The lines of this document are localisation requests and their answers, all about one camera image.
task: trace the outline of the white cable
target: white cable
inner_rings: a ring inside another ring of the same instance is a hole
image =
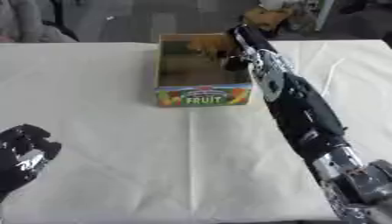
[[[329,70],[328,77],[326,79],[326,83],[324,85],[323,91],[321,92],[321,96],[326,96],[326,92],[328,92],[329,87],[331,86],[331,82],[333,81],[333,76],[335,75],[335,70],[345,59],[340,59],[335,64],[332,65],[331,70]]]

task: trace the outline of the silver metal part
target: silver metal part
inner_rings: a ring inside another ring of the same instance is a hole
[[[269,51],[263,54],[262,78],[257,75],[256,80],[262,88],[265,100],[274,102],[284,89],[284,73],[288,70],[281,56]]]
[[[339,147],[331,153],[325,154],[314,161],[313,165],[323,180],[335,179],[341,173],[363,167],[363,163],[355,155],[353,149],[347,146]]]

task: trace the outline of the person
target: person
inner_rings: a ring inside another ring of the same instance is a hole
[[[0,42],[71,43],[74,39],[42,23],[35,0],[0,0]]]

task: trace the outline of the cardboard box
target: cardboard box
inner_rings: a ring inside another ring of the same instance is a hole
[[[223,34],[163,35],[155,88],[162,107],[202,107],[248,103],[248,69],[230,72],[225,56],[235,44]]]

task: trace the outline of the robot forearm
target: robot forearm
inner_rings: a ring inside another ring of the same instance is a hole
[[[353,224],[392,223],[392,165],[361,162],[326,101],[294,74],[258,30],[241,25],[230,34],[241,48],[240,60],[251,65],[279,129],[339,218]]]

